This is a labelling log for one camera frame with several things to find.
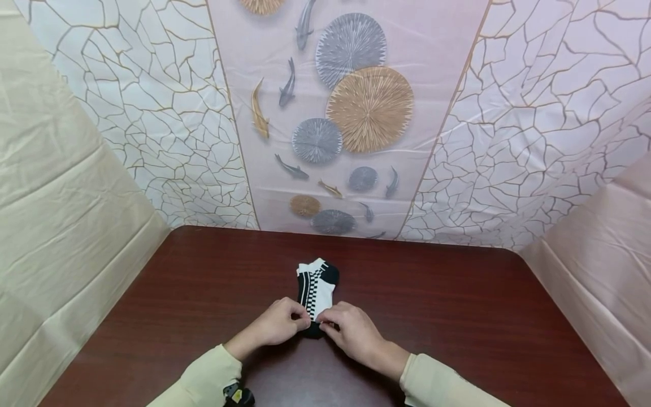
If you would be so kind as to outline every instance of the gray circle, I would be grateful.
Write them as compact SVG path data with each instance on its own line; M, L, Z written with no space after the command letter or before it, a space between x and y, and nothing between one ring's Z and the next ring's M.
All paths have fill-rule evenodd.
M292 136L294 153L303 161L326 164L341 153L344 141L339 127L329 119L307 119Z
M314 215L312 228L323 234L346 234L355 229L355 218L346 212L336 209L326 209Z
M362 13L344 14L327 26L316 46L316 71L334 89L358 69L384 65L387 37L382 27Z
M348 187L356 192L368 192L378 181L378 172L371 167L359 167L348 177Z

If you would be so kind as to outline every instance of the pink backdrop panel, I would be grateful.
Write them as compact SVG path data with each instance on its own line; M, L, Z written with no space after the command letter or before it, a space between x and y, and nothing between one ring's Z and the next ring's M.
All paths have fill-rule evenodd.
M260 228L312 233L309 220L289 210L289 200L302 193L319 199L323 209L355 216L358 226L350 236L369 237L386 231L385 238L394 238L404 224L488 1L317 0L311 15L314 34L299 51L294 28L306 1L288 0L272 16L254 15L238 0L208 1ZM384 30L385 66L400 72L411 84L413 118L404 136L383 151L350 154L343 150L328 165L309 165L294 155L291 139L300 122L326 117L330 90L316 72L316 46L330 22L351 12L368 14ZM289 78L291 57L296 64L296 98L281 109L279 88ZM251 93L263 77L259 100L263 115L270 119L269 140L254 129L251 110ZM281 169L274 154L290 165L300 165L310 179L294 180ZM346 183L352 170L362 165L377 170L378 183L369 193L354 193ZM386 199L391 166L400 175L400 186ZM319 179L337 186L344 199L328 195L317 185ZM373 208L376 217L372 223L366 222L365 210L358 202Z

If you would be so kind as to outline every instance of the black object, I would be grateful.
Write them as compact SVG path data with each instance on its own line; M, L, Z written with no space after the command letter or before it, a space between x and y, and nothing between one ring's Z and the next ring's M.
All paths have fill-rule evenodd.
M224 389L226 397L225 407L253 407L255 397L251 390L242 388L239 382L232 384Z
M307 328L305 331L302 331L301 334L309 339L320 339L322 338L326 333L319 328L319 323L312 321L310 324L310 327Z

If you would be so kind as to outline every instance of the beige fabric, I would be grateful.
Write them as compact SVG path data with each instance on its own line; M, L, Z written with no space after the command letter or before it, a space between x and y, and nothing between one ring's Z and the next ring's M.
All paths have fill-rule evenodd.
M194 361L148 407L223 406L223 389L239 380L241 373L242 364L219 345ZM508 407L424 354L409 357L400 387L411 407Z
M36 406L168 228L0 0L0 404Z
M411 407L508 407L427 355L411 355L400 378Z
M195 360L181 378L148 407L216 407L226 403L223 390L242 376L242 363L224 346Z
M521 255L633 407L651 400L651 154Z

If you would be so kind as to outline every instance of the fish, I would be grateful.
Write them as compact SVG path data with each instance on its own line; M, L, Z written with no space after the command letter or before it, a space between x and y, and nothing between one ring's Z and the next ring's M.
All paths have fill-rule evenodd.
M276 160L278 160L278 162L283 166L285 171L290 173L293 178L298 178L300 180L306 180L306 179L310 178L310 176L308 174L306 174L305 172L303 172L301 170L301 167L298 167L298 166L292 167L291 165L285 164L278 154L276 154Z
M307 37L314 32L314 30L310 31L310 15L312 14L312 7L315 3L316 0L307 0L307 4L298 20L298 26L296 27L296 44L298 44L298 49L301 51L303 51L307 45Z
M391 181L391 185L387 186L387 193L385 194L387 198L391 198L393 194L396 193L398 190L398 181L400 179L400 177L398 177L398 171L396 171L393 166L391 166L391 170L393 170L393 181Z
M336 196L339 199L342 199L344 196L341 195L341 192L339 192L339 189L337 187L331 187L330 185L325 185L322 180L319 180L319 185L325 188L328 192L330 192L332 195Z
M380 233L380 234L376 234L375 236L371 236L370 238L367 238L367 239L379 239L379 238L383 238L385 234L387 234L386 231L384 231L384 232L382 232L382 233Z
M289 76L289 80L284 88L281 90L281 99L278 101L280 107L285 107L287 103L291 102L294 99L294 85L296 84L296 69L294 68L294 58L289 59L289 69L292 73Z
M361 202L359 204L364 206L367 209L367 212L366 212L367 222L369 222L369 223L373 222L373 218L375 217L375 214L373 213L373 210L370 208L370 206L365 204L365 203L361 203Z
M264 78L260 79L260 83L255 87L253 94L251 95L251 108L253 109L253 126L258 133L266 139L269 138L269 119L265 119L262 116L260 110L260 103L258 102L258 92L260 91L260 86L262 85Z

